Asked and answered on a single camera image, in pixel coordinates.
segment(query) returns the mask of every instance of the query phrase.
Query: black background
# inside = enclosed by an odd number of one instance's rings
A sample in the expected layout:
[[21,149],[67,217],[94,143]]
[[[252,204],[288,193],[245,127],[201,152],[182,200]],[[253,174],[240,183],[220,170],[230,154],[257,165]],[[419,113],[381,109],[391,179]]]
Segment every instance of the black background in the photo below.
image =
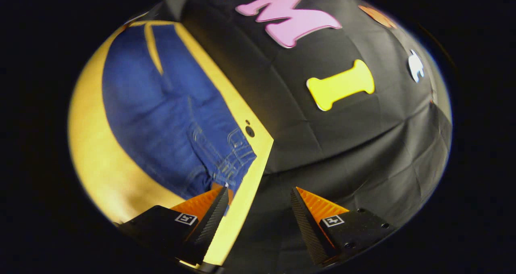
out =
[[[77,182],[67,144],[75,81],[98,46],[160,0],[2,0],[7,272],[174,273],[103,219]],[[510,0],[368,0],[416,21],[449,52],[452,152],[433,197],[406,226],[334,273],[509,273],[514,171],[514,15]]]

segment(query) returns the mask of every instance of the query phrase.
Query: sticker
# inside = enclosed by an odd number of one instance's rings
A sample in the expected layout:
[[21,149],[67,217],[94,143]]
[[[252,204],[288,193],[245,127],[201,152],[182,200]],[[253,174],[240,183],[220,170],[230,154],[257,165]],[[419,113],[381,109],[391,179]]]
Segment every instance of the sticker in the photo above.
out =
[[339,216],[327,217],[327,218],[322,219],[322,221],[328,228],[331,228],[332,226],[337,226],[341,223],[344,223],[344,221]]
[[412,75],[414,81],[419,83],[418,73],[421,74],[421,77],[424,77],[422,62],[414,50],[410,50],[410,52],[412,53],[412,55],[409,56],[410,74]]
[[175,219],[175,221],[180,222],[180,223],[185,223],[185,224],[191,226],[192,223],[194,223],[196,219],[197,219],[197,217],[193,216],[193,215],[180,214],[179,217],[177,217]]
[[375,81],[367,65],[357,59],[353,68],[334,76],[318,79],[310,78],[306,86],[312,94],[317,107],[328,111],[333,103],[358,92],[372,94],[375,91]]
[[394,24],[394,22],[392,22],[389,18],[387,18],[382,13],[376,11],[375,9],[369,8],[369,7],[365,7],[365,6],[362,6],[362,5],[359,5],[358,7],[362,11],[367,13],[367,15],[369,15],[372,19],[376,20],[376,22],[378,22],[379,24],[381,24],[381,25],[383,25],[385,27],[388,27],[388,28],[397,28],[396,24]]
[[322,28],[342,28],[335,17],[324,11],[294,9],[301,0],[256,0],[237,6],[238,13],[245,16],[258,14],[256,22],[287,19],[281,23],[268,24],[265,31],[284,48],[293,48],[301,37]]

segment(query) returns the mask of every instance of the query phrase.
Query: denim fabric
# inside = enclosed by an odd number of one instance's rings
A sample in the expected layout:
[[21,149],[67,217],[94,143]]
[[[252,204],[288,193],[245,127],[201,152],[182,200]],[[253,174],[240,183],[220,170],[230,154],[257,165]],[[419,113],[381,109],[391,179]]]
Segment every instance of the denim fabric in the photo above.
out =
[[236,193],[255,153],[175,27],[152,31],[163,74],[144,26],[127,28],[109,49],[102,91],[115,138],[150,177],[184,199],[213,182]]

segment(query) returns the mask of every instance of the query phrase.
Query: yellow foam bone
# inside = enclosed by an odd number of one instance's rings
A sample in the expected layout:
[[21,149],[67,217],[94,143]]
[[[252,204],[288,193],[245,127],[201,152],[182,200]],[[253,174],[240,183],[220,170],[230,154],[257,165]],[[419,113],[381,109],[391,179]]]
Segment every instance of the yellow foam bone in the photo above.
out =
[[365,91],[372,94],[375,91],[375,81],[367,65],[357,59],[353,68],[334,76],[318,79],[310,78],[306,86],[312,94],[319,109],[328,111],[333,103],[352,94]]

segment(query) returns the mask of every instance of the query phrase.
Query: pink letter m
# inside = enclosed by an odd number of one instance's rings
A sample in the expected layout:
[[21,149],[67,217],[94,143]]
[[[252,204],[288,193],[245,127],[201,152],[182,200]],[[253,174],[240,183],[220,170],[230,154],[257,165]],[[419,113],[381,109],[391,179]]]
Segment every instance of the pink letter m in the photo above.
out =
[[294,9],[301,0],[256,0],[236,7],[245,16],[257,15],[258,10],[267,6],[256,18],[265,22],[288,18],[287,21],[269,24],[265,31],[284,48],[293,48],[295,41],[322,28],[342,28],[333,16],[319,10]]

